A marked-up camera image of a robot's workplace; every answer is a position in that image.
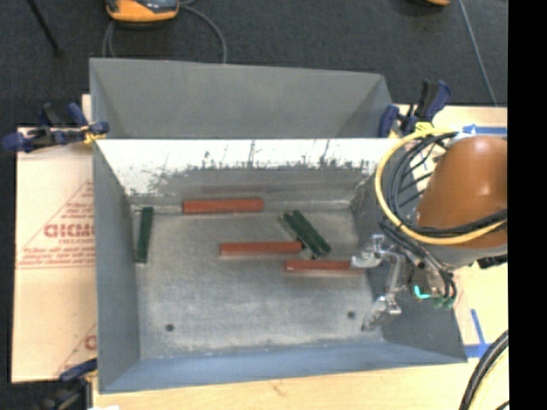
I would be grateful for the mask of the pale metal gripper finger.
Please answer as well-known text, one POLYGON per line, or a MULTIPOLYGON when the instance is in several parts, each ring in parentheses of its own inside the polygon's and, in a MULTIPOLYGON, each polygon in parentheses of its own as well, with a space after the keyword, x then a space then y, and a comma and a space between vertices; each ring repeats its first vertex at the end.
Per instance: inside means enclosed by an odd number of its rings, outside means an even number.
POLYGON ((383 234, 373 234, 359 249, 350 257, 350 267, 355 269, 368 269, 376 267, 383 260, 385 251, 383 234))
POLYGON ((391 323, 402 314, 402 309, 394 295, 379 296, 362 321, 363 331, 372 331, 382 325, 391 323))

